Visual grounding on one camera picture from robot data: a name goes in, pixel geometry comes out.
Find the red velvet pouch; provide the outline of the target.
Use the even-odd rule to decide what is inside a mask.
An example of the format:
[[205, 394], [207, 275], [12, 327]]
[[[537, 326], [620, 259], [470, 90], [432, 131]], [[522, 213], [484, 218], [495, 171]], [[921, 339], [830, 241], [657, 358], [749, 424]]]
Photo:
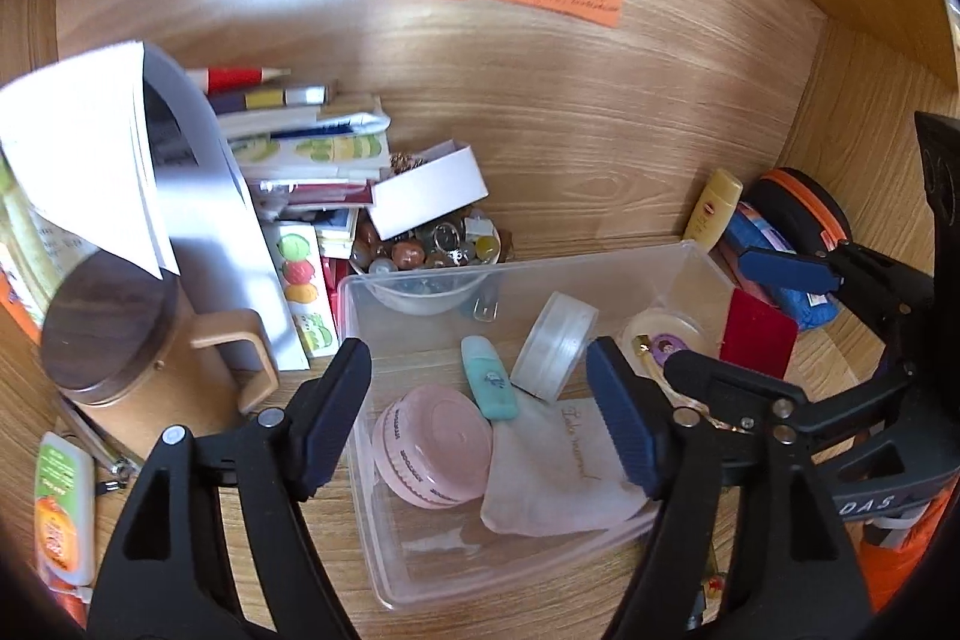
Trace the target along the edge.
[[799, 326], [779, 308], [736, 289], [727, 308], [719, 358], [742, 369], [782, 380]]

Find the white round plastic jar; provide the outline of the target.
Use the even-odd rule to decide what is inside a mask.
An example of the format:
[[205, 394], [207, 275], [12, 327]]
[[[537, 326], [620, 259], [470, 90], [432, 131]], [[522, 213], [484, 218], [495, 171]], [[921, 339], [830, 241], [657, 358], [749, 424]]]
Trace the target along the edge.
[[547, 403], [562, 396], [589, 344], [599, 310], [555, 291], [530, 328], [514, 367], [511, 383]]

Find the white drawstring pouch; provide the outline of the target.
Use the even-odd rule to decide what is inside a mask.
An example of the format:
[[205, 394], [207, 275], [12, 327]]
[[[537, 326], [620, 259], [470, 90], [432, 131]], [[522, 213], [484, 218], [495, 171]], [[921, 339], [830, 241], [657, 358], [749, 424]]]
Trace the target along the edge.
[[610, 530], [647, 505], [628, 481], [596, 401], [517, 395], [519, 414], [493, 424], [480, 518], [498, 534], [563, 536]]

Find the teal small tube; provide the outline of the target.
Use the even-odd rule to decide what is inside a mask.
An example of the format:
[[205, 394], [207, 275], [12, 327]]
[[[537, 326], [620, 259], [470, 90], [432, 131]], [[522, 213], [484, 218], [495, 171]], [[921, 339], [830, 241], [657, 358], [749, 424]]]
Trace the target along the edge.
[[462, 367], [480, 413], [488, 420], [513, 420], [519, 414], [516, 393], [493, 344], [483, 336], [460, 341]]

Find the blue patchwork pouch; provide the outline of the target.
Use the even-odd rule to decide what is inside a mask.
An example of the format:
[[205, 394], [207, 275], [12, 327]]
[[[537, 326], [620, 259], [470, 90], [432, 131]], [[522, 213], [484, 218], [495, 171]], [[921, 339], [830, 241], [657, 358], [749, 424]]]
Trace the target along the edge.
[[748, 250], [794, 252], [786, 237], [748, 203], [740, 202], [737, 205], [719, 241], [718, 250], [743, 291], [763, 299], [767, 304], [776, 305], [784, 315], [797, 323], [800, 331], [817, 330], [838, 317], [838, 304], [830, 294], [784, 286], [779, 278], [770, 280], [768, 276], [763, 276], [757, 281], [747, 275], [742, 257]]

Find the black orange zip case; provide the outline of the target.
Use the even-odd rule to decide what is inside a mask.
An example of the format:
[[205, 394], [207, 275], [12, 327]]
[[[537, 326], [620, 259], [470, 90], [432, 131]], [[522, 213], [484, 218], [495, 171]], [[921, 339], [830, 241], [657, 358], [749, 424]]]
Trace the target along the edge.
[[768, 170], [747, 188], [745, 201], [797, 253], [828, 253], [853, 240], [850, 220], [841, 206], [802, 170]]

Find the yellow cream jar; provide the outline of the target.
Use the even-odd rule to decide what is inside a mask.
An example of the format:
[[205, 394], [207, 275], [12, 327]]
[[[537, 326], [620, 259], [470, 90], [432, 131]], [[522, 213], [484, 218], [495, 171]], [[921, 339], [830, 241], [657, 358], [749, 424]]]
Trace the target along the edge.
[[664, 378], [662, 369], [672, 354], [716, 354], [716, 343], [695, 320], [662, 307], [649, 307], [635, 315], [620, 333], [619, 347], [636, 374], [654, 380]]

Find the metal nail clipper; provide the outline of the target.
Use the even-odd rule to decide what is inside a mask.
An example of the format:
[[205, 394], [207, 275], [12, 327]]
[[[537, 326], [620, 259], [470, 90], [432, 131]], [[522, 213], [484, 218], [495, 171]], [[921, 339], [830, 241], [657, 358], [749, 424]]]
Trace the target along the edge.
[[91, 422], [70, 399], [62, 395], [55, 397], [55, 408], [67, 424], [71, 435], [93, 456], [94, 461], [106, 470], [109, 477], [96, 487], [96, 495], [112, 494], [127, 489], [128, 484], [137, 477], [140, 464], [112, 445], [103, 432]]

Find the brown ceramic mug with lid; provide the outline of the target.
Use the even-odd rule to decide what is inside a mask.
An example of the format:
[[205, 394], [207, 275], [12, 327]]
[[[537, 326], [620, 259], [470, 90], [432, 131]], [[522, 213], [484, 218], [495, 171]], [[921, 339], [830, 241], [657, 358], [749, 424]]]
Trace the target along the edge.
[[280, 386], [257, 312], [197, 314], [178, 276], [106, 250], [60, 284], [39, 356], [60, 395], [141, 459], [171, 425], [235, 429]]

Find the clear plastic storage bin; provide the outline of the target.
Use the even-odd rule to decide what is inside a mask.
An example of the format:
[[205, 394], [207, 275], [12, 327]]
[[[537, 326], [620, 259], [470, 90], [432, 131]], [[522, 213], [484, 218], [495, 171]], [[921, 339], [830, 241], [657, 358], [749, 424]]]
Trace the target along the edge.
[[586, 381], [587, 345], [716, 354], [731, 281], [690, 242], [343, 283], [373, 358], [350, 442], [377, 598], [423, 609], [514, 587], [651, 530]]

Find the pink round case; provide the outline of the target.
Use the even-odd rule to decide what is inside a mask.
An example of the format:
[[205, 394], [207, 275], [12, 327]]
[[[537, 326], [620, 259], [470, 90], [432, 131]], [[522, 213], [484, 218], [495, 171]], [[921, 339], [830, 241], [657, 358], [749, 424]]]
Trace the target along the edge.
[[371, 434], [376, 470], [413, 507], [454, 509], [487, 490], [491, 425], [464, 393], [421, 385], [384, 409]]

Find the white floral bowl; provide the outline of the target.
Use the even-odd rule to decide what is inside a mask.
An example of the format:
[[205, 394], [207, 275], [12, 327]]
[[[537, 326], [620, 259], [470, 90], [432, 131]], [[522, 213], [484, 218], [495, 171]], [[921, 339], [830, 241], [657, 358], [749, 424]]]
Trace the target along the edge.
[[356, 276], [377, 302], [397, 314], [432, 317], [475, 298], [487, 273], [478, 268], [394, 271]]

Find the white cardboard box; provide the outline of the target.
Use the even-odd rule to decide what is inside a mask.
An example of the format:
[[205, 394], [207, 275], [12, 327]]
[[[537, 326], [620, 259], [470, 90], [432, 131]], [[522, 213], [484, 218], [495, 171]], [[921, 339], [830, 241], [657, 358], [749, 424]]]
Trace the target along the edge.
[[381, 239], [438, 220], [444, 214], [488, 197], [473, 149], [448, 140], [416, 153], [421, 166], [395, 174], [373, 187], [368, 208]]

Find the fruit pattern card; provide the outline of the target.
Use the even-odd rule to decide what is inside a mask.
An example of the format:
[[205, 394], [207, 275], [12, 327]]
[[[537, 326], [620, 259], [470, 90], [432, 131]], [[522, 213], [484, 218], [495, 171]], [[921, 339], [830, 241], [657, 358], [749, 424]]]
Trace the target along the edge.
[[304, 353], [309, 359], [332, 356], [338, 349], [337, 327], [314, 227], [263, 223], [262, 232]]

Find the stack of booklets and pens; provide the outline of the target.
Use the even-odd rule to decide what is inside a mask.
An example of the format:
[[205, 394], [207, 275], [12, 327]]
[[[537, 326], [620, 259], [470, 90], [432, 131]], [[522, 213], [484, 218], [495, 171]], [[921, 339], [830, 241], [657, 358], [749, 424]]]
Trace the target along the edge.
[[217, 115], [264, 220], [321, 209], [364, 208], [391, 174], [391, 117], [372, 94], [331, 85], [285, 86], [273, 68], [187, 73]]

